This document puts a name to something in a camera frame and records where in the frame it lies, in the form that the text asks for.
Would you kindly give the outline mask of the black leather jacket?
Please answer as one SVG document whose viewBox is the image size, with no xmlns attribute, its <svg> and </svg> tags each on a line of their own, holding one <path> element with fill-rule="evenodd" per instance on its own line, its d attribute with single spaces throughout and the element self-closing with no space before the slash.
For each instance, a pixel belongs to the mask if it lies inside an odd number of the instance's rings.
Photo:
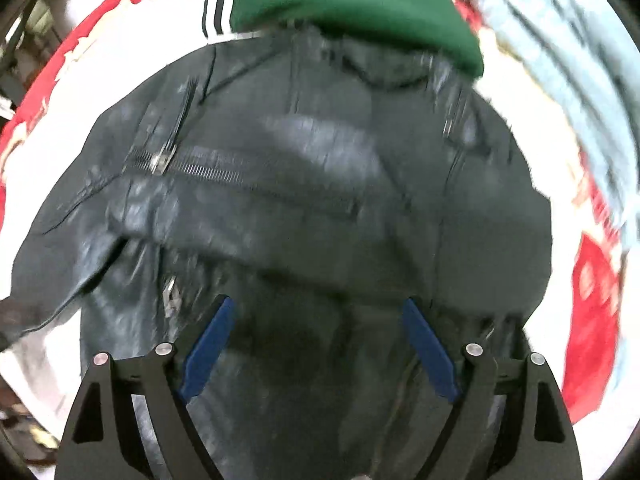
<svg viewBox="0 0 640 480">
<path fill-rule="evenodd" d="M 410 348 L 523 349 L 551 210 L 503 119 L 436 54 L 314 28 L 213 44 L 106 110 L 44 201 L 1 342 L 80 315 L 140 356 L 219 295 L 226 352 L 190 414 L 228 479 L 409 479 L 448 413 Z"/>
</svg>

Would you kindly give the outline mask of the white floral bed sheet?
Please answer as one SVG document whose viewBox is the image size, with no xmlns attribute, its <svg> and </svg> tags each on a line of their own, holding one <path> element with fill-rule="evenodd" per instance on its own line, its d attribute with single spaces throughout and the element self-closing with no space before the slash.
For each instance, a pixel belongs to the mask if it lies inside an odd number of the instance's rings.
<svg viewBox="0 0 640 480">
<path fill-rule="evenodd" d="M 582 145 L 582 123 L 565 93 L 537 70 L 547 48 L 519 47 L 492 0 L 483 15 L 480 95 L 514 128 L 536 187 L 551 200 L 551 281 L 526 325 L 535 349 L 588 412 L 576 424 L 582 472 L 597 479 L 629 455 L 639 419 L 639 251 L 622 239 Z M 558 14 L 614 84 L 639 122 L 639 58 L 606 0 L 537 0 Z M 119 0 L 65 52 L 37 114 L 18 110 L 3 159 L 1 276 L 56 179 L 91 126 L 136 84 L 200 43 L 181 13 L 198 0 Z"/>
</svg>

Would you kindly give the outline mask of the red floral fleece blanket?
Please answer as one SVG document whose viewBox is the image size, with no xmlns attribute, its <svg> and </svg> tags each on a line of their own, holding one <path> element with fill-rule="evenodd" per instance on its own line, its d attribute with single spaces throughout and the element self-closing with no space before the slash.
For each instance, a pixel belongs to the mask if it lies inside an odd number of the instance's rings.
<svg viewBox="0 0 640 480">
<path fill-rule="evenodd" d="M 1 279 L 55 180 L 99 114 L 192 47 L 196 0 L 104 0 L 72 31 L 1 130 Z M 506 121 L 535 188 L 552 206 L 552 274 L 526 323 L 562 378 L 570 419 L 591 422 L 613 390 L 620 352 L 620 238 L 608 225 L 586 154 L 564 110 L 470 0 L 454 0 L 485 61 L 475 89 Z"/>
</svg>

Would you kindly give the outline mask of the green striped sweater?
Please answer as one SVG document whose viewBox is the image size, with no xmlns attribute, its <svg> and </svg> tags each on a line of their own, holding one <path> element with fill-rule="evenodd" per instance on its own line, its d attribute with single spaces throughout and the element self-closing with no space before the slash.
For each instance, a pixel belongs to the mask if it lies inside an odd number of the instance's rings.
<svg viewBox="0 0 640 480">
<path fill-rule="evenodd" d="M 207 39 L 293 23 L 442 54 L 473 79 L 484 73 L 480 44 L 454 0 L 203 0 Z"/>
</svg>

